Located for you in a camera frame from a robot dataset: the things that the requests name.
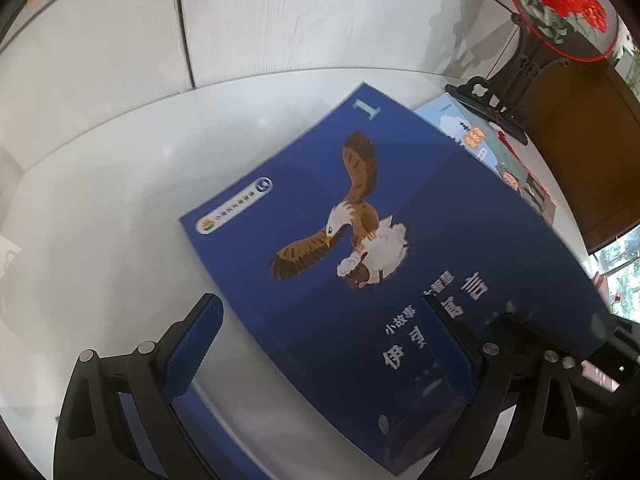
eagle illustration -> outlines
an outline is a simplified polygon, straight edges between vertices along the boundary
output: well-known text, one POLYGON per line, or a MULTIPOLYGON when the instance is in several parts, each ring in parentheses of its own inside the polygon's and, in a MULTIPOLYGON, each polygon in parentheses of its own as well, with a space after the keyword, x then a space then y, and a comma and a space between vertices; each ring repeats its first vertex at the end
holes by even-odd
POLYGON ((363 253, 363 240, 373 240, 380 225, 376 209, 364 202, 378 182, 378 164, 373 143, 360 131, 353 132, 342 147, 342 161, 351 179, 351 189, 329 212, 326 226, 317 233, 290 243, 271 259, 271 277, 287 280, 318 263, 336 246, 350 225, 351 245, 363 253))

green tree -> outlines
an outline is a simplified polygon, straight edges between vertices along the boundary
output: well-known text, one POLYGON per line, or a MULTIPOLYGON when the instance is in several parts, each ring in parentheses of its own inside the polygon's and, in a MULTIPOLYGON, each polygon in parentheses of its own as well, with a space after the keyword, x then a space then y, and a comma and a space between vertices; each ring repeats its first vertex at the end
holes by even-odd
POLYGON ((625 254, 631 258, 640 252, 640 226, 636 226, 628 232, 625 239, 625 254))
POLYGON ((598 251, 596 254, 598 259, 598 263, 600 264, 600 268, 605 272, 607 270, 611 270, 619 263, 622 259, 622 247, 620 244, 620 240, 616 240, 613 243, 610 243, 605 248, 598 251))
POLYGON ((622 297, 620 300, 620 311, 622 312, 622 317, 626 317, 629 319, 634 311, 634 306, 632 302, 632 292, 631 287, 629 285, 629 273, 628 267, 623 269, 618 274, 618 293, 622 297))
POLYGON ((634 46, 634 51, 631 53, 633 61, 631 69, 629 69, 629 72, 626 75, 625 81, 636 97, 640 98, 640 52, 638 51, 636 41, 633 39, 631 39, 631 41, 634 46))

book cover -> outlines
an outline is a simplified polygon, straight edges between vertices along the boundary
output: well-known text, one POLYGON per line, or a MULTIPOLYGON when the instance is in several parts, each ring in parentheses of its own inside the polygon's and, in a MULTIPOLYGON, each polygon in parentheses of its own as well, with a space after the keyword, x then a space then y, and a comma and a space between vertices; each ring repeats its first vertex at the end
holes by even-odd
POLYGON ((394 474, 443 443, 477 386, 433 337, 425 293, 480 343, 507 309, 577 359, 607 336, 602 300, 544 221, 365 84, 181 222, 288 380, 394 474))
POLYGON ((499 126, 476 116, 449 94, 437 97, 415 112, 464 146, 519 194, 547 224, 553 225, 556 205, 540 181, 514 154, 499 126))

